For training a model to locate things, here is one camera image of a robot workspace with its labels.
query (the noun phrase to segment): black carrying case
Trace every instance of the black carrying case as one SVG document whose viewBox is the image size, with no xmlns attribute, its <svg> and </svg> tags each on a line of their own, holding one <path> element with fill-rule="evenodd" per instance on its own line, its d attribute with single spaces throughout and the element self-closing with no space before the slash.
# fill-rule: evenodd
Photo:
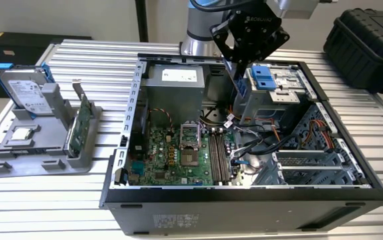
<svg viewBox="0 0 383 240">
<path fill-rule="evenodd" d="M 325 51 L 353 87 L 383 93 L 383 11 L 347 10 L 335 20 Z"/>
</svg>

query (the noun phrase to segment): robotic arm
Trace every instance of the robotic arm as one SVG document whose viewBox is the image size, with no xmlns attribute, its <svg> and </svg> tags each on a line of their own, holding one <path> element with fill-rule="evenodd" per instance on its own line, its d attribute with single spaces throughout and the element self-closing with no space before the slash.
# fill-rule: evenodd
<svg viewBox="0 0 383 240">
<path fill-rule="evenodd" d="M 337 1 L 236 0 L 232 3 L 231 0 L 191 0 L 188 37 L 181 52 L 213 56 L 215 44 L 232 80 L 239 81 L 248 64 L 263 61 L 290 40 L 282 27 L 283 18 L 310 19 L 319 3 Z M 234 48 L 227 45 L 230 33 L 235 39 Z"/>
</svg>

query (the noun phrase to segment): aluminum extrusion table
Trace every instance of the aluminum extrusion table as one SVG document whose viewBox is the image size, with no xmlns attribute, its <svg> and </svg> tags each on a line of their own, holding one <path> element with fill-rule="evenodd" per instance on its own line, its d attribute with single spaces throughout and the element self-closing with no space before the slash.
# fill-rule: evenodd
<svg viewBox="0 0 383 240">
<path fill-rule="evenodd" d="M 102 106 L 102 124 L 89 173 L 0 178 L 0 238 L 120 239 L 125 236 L 110 211 L 98 209 L 108 159 L 120 142 L 124 112 L 139 53 L 177 54 L 179 45 L 66 40 L 52 45 L 47 62 L 62 96 L 78 105 L 72 80 L 82 79 L 88 97 Z M 366 90 L 350 88 L 317 51 L 278 50 L 271 60 L 304 61 L 330 97 L 343 123 L 383 181 L 383 101 Z M 0 113 L 0 141 L 14 118 L 7 104 Z M 383 207 L 330 232 L 280 235 L 148 236 L 156 239 L 383 239 Z"/>
</svg>

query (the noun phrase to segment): green circuit board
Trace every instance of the green circuit board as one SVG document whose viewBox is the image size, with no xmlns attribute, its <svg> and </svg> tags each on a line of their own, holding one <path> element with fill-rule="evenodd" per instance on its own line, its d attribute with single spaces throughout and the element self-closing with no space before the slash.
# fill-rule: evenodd
<svg viewBox="0 0 383 240">
<path fill-rule="evenodd" d="M 141 174 L 137 174 L 134 169 L 132 170 L 130 183 L 141 186 L 213 185 L 209 135 L 201 135 L 197 162 L 193 161 L 189 163 L 185 161 L 185 158 L 191 156 L 183 156 L 181 161 L 180 130 L 175 131 L 171 141 L 167 140 L 167 134 L 168 130 L 165 128 L 153 127 L 151 129 L 148 159 L 144 161 L 144 171 Z M 234 135 L 226 134 L 226 143 L 234 142 Z M 169 153 L 175 153 L 173 164 L 169 164 L 169 160 L 172 159 Z"/>
<path fill-rule="evenodd" d="M 74 119 L 73 127 L 69 133 L 68 149 L 78 156 L 82 148 L 86 145 L 89 127 L 92 118 L 92 105 L 88 97 L 84 96 L 77 116 Z"/>
</svg>

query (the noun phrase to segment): wall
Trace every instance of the wall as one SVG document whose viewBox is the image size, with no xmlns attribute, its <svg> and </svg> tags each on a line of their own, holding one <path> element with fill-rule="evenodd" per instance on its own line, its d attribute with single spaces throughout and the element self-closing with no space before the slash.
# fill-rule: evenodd
<svg viewBox="0 0 383 240">
<path fill-rule="evenodd" d="M 283 48 L 322 50 L 335 18 L 354 8 L 383 10 L 383 0 L 339 0 L 337 4 L 319 4 L 310 20 L 286 19 L 283 27 L 291 40 Z M 148 19 L 151 41 L 179 43 L 187 33 L 188 0 L 148 0 Z"/>
<path fill-rule="evenodd" d="M 0 32 L 140 41 L 134 0 L 0 0 Z"/>
</svg>

